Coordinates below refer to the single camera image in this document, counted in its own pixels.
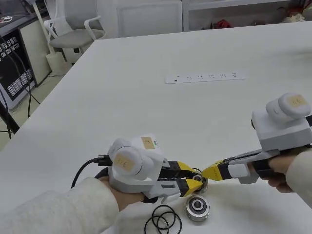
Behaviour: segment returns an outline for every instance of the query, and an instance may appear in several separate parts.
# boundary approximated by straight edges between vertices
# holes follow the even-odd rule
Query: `barcode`
[[[11,96],[14,96],[19,90],[21,90],[24,85],[28,82],[29,79],[32,78],[32,74],[30,69],[24,72],[20,78],[17,78],[9,87],[8,91],[10,92]]]

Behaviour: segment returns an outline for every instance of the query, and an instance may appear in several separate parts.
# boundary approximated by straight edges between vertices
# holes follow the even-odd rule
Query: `white sleeve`
[[[289,166],[286,181],[312,208],[312,151],[300,153]]]
[[[1,234],[99,234],[118,214],[115,197],[87,178],[66,194],[46,192],[0,216]]]

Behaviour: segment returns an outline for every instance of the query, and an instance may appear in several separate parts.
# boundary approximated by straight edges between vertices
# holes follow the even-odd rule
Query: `shelf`
[[[189,0],[189,10],[214,9],[229,6],[243,6],[289,0]]]

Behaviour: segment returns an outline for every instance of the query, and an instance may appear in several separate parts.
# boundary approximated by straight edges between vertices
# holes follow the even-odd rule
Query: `tan label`
[[[153,144],[153,140],[150,137],[141,137],[142,141],[143,141],[143,145],[144,148],[146,150],[154,150],[154,144]]]
[[[127,172],[130,172],[133,168],[133,161],[122,156],[121,154],[117,154],[114,160],[114,165],[121,167]]]
[[[292,107],[299,107],[308,104],[307,101],[301,95],[288,97],[287,102]]]

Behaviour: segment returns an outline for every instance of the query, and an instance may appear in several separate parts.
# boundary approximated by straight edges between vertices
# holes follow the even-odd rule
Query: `red object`
[[[227,22],[225,19],[223,20],[220,20],[218,23],[216,23],[214,25],[214,28],[217,29],[217,28],[231,28],[231,25],[229,22]]]
[[[293,7],[293,8],[289,8],[288,10],[287,10],[287,15],[288,15],[288,17],[291,17],[291,16],[293,16],[293,15],[297,15],[298,13],[302,13],[302,11],[303,11],[303,8],[302,7]]]

